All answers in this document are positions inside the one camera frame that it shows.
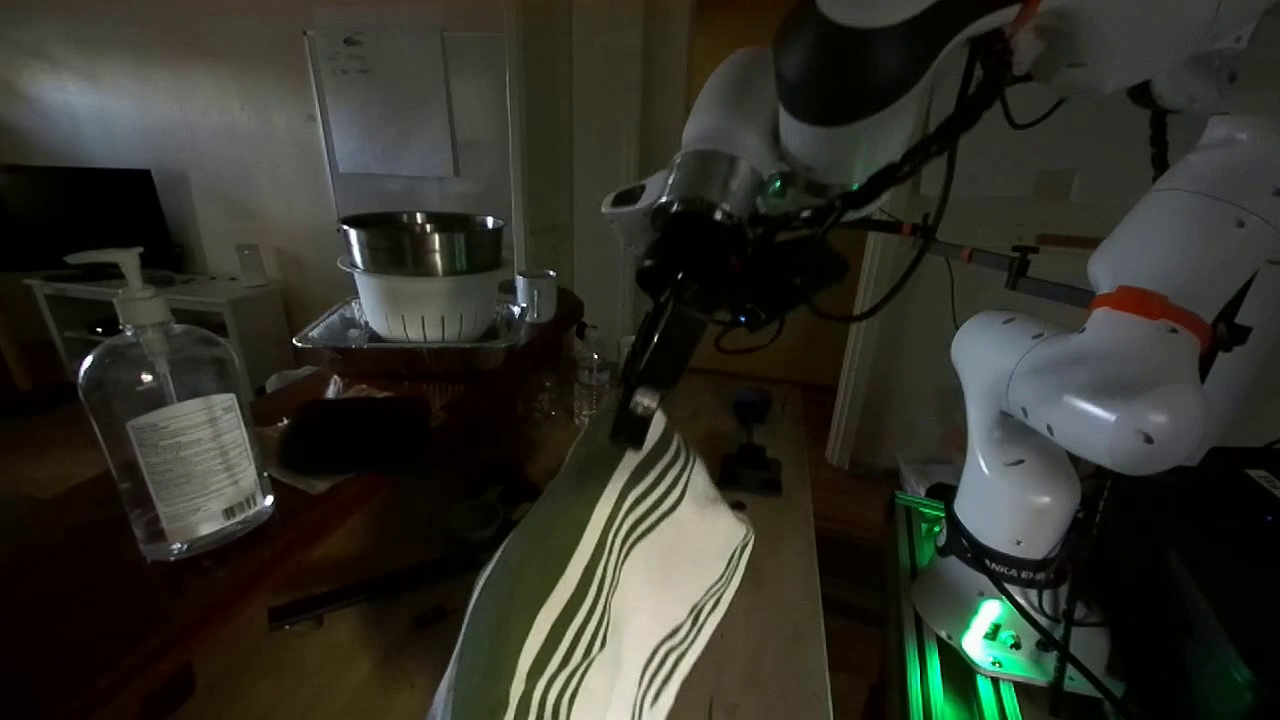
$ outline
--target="orange stripe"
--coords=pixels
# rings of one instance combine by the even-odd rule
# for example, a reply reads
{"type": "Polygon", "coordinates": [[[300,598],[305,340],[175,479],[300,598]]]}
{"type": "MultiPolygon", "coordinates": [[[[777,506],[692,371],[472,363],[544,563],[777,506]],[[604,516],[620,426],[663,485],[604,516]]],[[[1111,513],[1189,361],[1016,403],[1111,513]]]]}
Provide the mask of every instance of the orange stripe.
{"type": "Polygon", "coordinates": [[[1039,0],[1025,0],[1025,7],[1016,13],[1008,35],[1025,33],[1036,14],[1039,14],[1039,0]]]}
{"type": "Polygon", "coordinates": [[[1103,295],[1095,295],[1090,303],[1090,312],[1101,312],[1101,309],[1143,316],[1143,319],[1168,319],[1168,323],[1194,330],[1200,340],[1200,349],[1212,342],[1212,329],[1197,312],[1189,312],[1189,309],[1179,309],[1168,295],[1157,295],[1147,289],[1119,282],[1119,289],[1111,289],[1111,292],[1103,292],[1103,295]]]}

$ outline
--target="pump bottle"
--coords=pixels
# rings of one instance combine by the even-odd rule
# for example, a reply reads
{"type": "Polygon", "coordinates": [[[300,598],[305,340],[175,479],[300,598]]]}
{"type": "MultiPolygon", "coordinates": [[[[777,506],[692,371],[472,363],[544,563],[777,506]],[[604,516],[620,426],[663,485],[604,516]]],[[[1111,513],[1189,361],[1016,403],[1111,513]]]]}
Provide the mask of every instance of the pump bottle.
{"type": "Polygon", "coordinates": [[[187,560],[262,526],[272,489],[246,425],[250,382],[237,352],[174,319],[165,295],[146,282],[139,247],[77,253],[70,262],[123,270],[123,330],[86,356],[80,403],[146,560],[187,560]]]}

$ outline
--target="stainless steel bowl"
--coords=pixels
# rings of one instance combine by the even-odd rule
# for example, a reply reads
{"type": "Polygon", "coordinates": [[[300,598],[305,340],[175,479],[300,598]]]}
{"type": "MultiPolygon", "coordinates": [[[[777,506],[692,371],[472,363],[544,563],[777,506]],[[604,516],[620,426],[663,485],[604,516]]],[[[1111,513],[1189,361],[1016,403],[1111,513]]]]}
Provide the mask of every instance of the stainless steel bowl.
{"type": "Polygon", "coordinates": [[[378,274],[472,274],[506,262],[506,221],[469,213],[370,213],[340,221],[349,258],[378,274]]]}

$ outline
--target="wooden table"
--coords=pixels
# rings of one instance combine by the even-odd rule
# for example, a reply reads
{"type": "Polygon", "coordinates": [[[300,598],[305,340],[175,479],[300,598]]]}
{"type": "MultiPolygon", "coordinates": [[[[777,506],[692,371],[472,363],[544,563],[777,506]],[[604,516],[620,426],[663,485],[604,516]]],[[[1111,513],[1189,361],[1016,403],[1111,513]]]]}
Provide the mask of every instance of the wooden table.
{"type": "MultiPolygon", "coordinates": [[[[673,425],[718,466],[740,443],[740,382],[688,374],[673,425]]],[[[828,647],[801,388],[770,388],[756,439],[781,496],[736,496],[756,525],[750,574],[679,688],[677,720],[826,720],[828,647]]],[[[281,489],[281,521],[210,555],[153,566],[111,489],[86,485],[45,544],[4,555],[0,715],[420,715],[449,659],[469,584],[370,604],[318,632],[269,632],[272,604],[449,550],[451,479],[363,476],[323,496],[281,489]]]]}
{"type": "Polygon", "coordinates": [[[810,456],[806,392],[797,382],[745,382],[692,371],[670,396],[670,415],[718,472],[722,456],[745,439],[727,411],[740,388],[770,388],[773,396],[756,439],[781,458],[783,493],[733,493],[756,526],[756,550],[727,616],[684,679],[673,715],[826,720],[831,715],[831,679],[810,489],[817,456],[810,456]]]}

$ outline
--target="floor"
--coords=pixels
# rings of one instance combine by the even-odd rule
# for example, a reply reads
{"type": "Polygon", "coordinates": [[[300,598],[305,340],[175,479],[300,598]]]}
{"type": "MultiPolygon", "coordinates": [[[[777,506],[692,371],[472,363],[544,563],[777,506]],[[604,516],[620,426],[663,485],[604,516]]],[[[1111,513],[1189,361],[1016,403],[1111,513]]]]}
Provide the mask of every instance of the floor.
{"type": "MultiPolygon", "coordinates": [[[[831,396],[826,388],[806,392],[810,426],[828,425],[831,396]]],[[[22,521],[24,505],[40,505],[86,476],[106,466],[93,426],[74,396],[50,400],[35,409],[4,409],[0,411],[0,531],[10,521],[22,521]]],[[[820,574],[826,574],[826,623],[828,623],[828,663],[831,663],[831,703],[839,720],[874,715],[874,693],[879,674],[879,574],[884,574],[884,506],[891,496],[891,476],[845,476],[831,463],[817,463],[817,526],[820,526],[820,574]]],[[[205,688],[228,688],[219,674],[237,674],[237,693],[196,693],[196,703],[183,715],[295,715],[310,713],[295,700],[281,703],[281,688],[272,674],[287,663],[300,679],[334,674],[327,663],[340,663],[346,643],[379,643],[384,663],[340,671],[349,693],[349,713],[379,709],[378,715],[420,715],[420,693],[413,671],[426,659],[413,654],[416,632],[439,632],[433,610],[451,609],[457,592],[439,589],[436,597],[397,598],[373,610],[346,610],[323,623],[323,632],[285,632],[264,639],[262,632],[246,632],[237,647],[210,654],[202,674],[205,688]]]]}

